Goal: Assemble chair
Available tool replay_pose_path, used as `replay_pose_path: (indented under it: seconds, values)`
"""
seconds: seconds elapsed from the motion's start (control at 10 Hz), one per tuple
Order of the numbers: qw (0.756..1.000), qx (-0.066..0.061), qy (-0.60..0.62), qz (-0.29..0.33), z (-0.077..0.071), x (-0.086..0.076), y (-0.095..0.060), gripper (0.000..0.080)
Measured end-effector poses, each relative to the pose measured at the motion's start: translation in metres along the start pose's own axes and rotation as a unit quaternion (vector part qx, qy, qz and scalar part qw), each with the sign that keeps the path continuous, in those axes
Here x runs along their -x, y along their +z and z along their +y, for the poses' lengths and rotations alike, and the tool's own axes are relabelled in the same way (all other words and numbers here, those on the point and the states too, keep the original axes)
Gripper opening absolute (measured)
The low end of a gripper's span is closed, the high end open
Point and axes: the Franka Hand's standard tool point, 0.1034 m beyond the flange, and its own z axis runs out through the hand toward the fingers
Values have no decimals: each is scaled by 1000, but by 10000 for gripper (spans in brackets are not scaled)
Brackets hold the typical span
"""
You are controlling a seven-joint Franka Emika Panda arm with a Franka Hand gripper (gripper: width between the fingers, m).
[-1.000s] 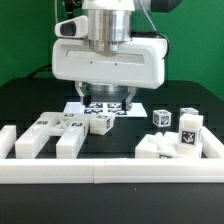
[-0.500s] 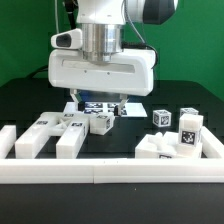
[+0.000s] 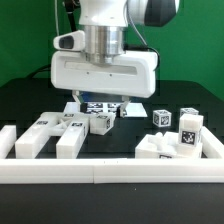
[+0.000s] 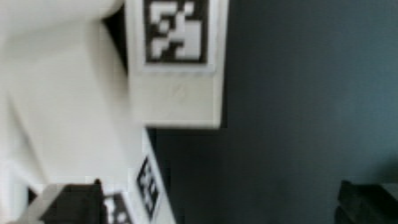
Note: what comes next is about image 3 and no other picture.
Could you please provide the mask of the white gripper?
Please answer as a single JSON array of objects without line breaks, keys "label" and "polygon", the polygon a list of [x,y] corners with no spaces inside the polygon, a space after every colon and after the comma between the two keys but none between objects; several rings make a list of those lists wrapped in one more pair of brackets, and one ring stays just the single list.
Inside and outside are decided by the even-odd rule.
[{"label": "white gripper", "polygon": [[87,103],[79,91],[120,95],[124,117],[130,97],[148,98],[155,92],[157,54],[127,51],[116,56],[111,65],[88,62],[77,52],[57,51],[51,62],[51,82],[56,88],[73,90],[78,111],[85,113]]}]

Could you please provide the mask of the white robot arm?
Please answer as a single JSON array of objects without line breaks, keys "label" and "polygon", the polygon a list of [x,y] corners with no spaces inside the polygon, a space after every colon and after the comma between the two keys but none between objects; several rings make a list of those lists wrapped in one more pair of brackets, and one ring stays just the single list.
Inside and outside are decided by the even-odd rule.
[{"label": "white robot arm", "polygon": [[178,12],[180,0],[79,0],[80,30],[54,38],[51,82],[79,93],[120,95],[124,115],[132,97],[148,98],[155,92],[159,54],[148,46],[127,48],[127,27],[161,27]]}]

